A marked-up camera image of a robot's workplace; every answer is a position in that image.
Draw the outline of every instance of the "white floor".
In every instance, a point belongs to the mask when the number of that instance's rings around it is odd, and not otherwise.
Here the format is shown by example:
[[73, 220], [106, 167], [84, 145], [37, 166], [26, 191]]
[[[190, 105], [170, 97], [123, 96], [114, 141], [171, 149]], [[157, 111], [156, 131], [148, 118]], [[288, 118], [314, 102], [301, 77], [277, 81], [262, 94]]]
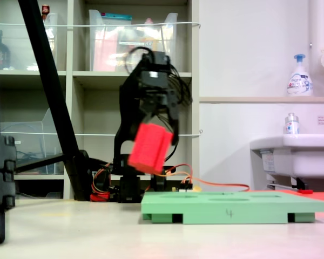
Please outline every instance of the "white floor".
[[190, 226], [143, 222], [139, 204], [17, 203], [0, 259], [324, 259], [324, 213], [308, 224]]

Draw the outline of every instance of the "shelf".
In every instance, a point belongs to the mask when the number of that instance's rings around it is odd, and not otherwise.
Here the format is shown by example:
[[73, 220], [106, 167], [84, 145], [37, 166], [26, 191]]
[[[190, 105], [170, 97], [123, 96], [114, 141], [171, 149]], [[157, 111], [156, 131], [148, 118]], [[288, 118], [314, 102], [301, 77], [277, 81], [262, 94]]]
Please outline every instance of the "shelf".
[[15, 180], [63, 180], [63, 174], [22, 174], [15, 175]]
[[[66, 71], [58, 71], [62, 89], [66, 89]], [[36, 90], [42, 89], [39, 71], [0, 70], [0, 89]]]
[[324, 97], [200, 97], [200, 103], [324, 103]]
[[[188, 83], [192, 73], [179, 73]], [[119, 90], [128, 77], [126, 72], [74, 71], [73, 77], [84, 88], [89, 90]]]
[[106, 5], [187, 5], [188, 0], [85, 0], [87, 4]]
[[[121, 175], [111, 175], [111, 180], [112, 181], [119, 181]], [[150, 181], [150, 176], [149, 175], [139, 175], [141, 181]], [[182, 181], [186, 176], [185, 175], [173, 175], [173, 176], [168, 176], [167, 181]]]

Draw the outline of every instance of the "bottle on shelf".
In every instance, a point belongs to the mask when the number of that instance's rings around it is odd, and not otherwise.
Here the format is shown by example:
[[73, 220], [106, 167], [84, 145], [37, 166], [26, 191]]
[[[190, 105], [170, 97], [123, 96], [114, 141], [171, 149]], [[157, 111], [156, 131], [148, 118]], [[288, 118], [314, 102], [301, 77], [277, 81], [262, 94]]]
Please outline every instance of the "bottle on shelf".
[[2, 30], [0, 30], [0, 70], [8, 69], [11, 63], [11, 53], [9, 48], [2, 43]]
[[41, 13], [42, 13], [42, 20], [43, 20], [43, 22], [45, 22], [45, 20], [47, 19], [47, 15], [49, 14], [49, 12], [50, 12], [49, 5], [47, 5], [47, 4], [42, 5], [42, 11], [41, 11]]
[[287, 87], [287, 96], [312, 96], [313, 83], [305, 67], [302, 65], [304, 54], [294, 56], [297, 66], [293, 72]]
[[285, 119], [287, 134], [300, 134], [299, 117], [293, 112], [289, 113]]

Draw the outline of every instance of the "green board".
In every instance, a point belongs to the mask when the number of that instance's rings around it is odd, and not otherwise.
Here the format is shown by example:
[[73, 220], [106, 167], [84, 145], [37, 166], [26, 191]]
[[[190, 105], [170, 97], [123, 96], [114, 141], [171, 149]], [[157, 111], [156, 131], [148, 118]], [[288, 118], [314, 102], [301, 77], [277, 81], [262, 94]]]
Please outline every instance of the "green board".
[[324, 212], [324, 201], [282, 192], [147, 192], [141, 202], [152, 223], [314, 222], [315, 212]]

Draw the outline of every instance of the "plastic container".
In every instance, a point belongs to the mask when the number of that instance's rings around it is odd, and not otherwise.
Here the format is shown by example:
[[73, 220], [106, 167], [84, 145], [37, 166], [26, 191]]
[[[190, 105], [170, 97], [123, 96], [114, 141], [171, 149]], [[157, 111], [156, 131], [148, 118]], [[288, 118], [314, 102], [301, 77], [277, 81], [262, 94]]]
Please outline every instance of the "plastic container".
[[[90, 71], [126, 71], [125, 57], [137, 46], [146, 46], [153, 51], [164, 51], [171, 57], [172, 63], [176, 59], [175, 24], [154, 25], [149, 21], [145, 26], [105, 27], [100, 25], [108, 25], [106, 24], [108, 21], [103, 19], [99, 11], [89, 10], [89, 16], [90, 25], [99, 25], [99, 27], [90, 27]], [[177, 13], [170, 13], [165, 23], [175, 23], [177, 17]], [[111, 20], [111, 24], [128, 25], [131, 21], [117, 19]], [[127, 60], [129, 70], [135, 68], [142, 53], [143, 50], [130, 56]]]
[[[57, 13], [47, 15], [45, 21], [46, 34], [52, 48], [52, 53], [58, 70], [66, 69], [66, 28], [55, 27], [60, 23]], [[10, 53], [9, 66], [4, 70], [38, 71], [28, 32], [25, 26], [0, 25], [2, 44]]]
[[[26, 133], [56, 133], [53, 118], [48, 109], [42, 121], [35, 122], [1, 122], [2, 135], [15, 138], [17, 148], [17, 164], [33, 162], [41, 158], [47, 158], [61, 153], [61, 147], [57, 135], [42, 134], [14, 134], [5, 132]], [[22, 174], [63, 174], [62, 162], [40, 167]]]

